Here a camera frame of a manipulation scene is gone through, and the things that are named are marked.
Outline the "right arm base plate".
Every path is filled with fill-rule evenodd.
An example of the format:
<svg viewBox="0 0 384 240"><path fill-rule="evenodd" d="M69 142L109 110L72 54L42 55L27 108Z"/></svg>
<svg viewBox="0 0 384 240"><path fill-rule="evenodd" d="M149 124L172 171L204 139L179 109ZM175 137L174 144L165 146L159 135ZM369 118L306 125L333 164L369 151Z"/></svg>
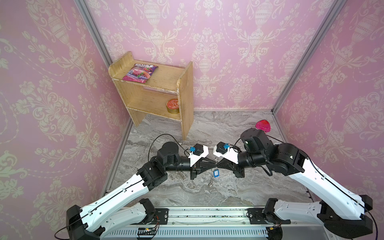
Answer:
<svg viewBox="0 0 384 240"><path fill-rule="evenodd" d="M265 225L267 221L263 213L263 208L248 208L246 216L251 225Z"/></svg>

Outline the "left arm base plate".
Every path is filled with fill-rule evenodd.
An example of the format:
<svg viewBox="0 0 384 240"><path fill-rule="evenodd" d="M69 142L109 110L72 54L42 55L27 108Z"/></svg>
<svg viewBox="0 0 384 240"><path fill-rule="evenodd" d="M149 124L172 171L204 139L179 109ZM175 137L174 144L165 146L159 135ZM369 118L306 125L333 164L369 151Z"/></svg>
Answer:
<svg viewBox="0 0 384 240"><path fill-rule="evenodd" d="M155 215L153 217L152 225L158 223L159 225L167 225L169 219L169 209L168 208L156 208Z"/></svg>

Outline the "key with blue tag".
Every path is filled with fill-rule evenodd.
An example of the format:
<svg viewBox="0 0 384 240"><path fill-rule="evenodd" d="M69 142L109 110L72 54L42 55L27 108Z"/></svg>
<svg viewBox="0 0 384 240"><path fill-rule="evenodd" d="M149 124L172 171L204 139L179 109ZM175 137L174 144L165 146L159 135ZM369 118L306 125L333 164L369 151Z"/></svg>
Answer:
<svg viewBox="0 0 384 240"><path fill-rule="evenodd" d="M214 178L218 178L219 176L220 176L219 169L214 169L214 170L213 170L213 177L214 177Z"/></svg>

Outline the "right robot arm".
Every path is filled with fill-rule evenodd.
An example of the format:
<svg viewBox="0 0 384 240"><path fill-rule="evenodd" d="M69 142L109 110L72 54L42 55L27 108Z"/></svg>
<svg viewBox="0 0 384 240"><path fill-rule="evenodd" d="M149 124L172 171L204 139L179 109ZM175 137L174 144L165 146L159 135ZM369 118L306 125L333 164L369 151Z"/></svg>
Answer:
<svg viewBox="0 0 384 240"><path fill-rule="evenodd" d="M269 199L264 215L269 222L281 223L298 220L323 225L329 232L355 239L372 233L378 234L378 226L370 213L373 200L368 195L357 195L329 177L317 167L310 157L289 143L273 144L264 131L255 128L241 134L244 151L220 142L214 147L214 155L221 157L218 168L232 170L237 178L245 176L246 168L266 167L288 176L317 195L319 202L290 203Z"/></svg>

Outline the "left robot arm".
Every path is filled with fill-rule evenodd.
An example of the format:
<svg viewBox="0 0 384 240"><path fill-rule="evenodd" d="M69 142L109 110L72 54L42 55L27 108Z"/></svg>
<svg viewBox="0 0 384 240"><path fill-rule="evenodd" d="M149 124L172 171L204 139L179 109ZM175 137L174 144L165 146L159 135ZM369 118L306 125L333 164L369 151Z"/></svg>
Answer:
<svg viewBox="0 0 384 240"><path fill-rule="evenodd" d="M154 205L142 196L165 182L167 171L190 171L191 177L195 177L215 168L217 163L208 159L208 154L208 147L196 144L188 157L181 157L177 143L163 144L156 156L108 195L84 207L70 207L63 228L68 238L101 240L131 224L158 225Z"/></svg>

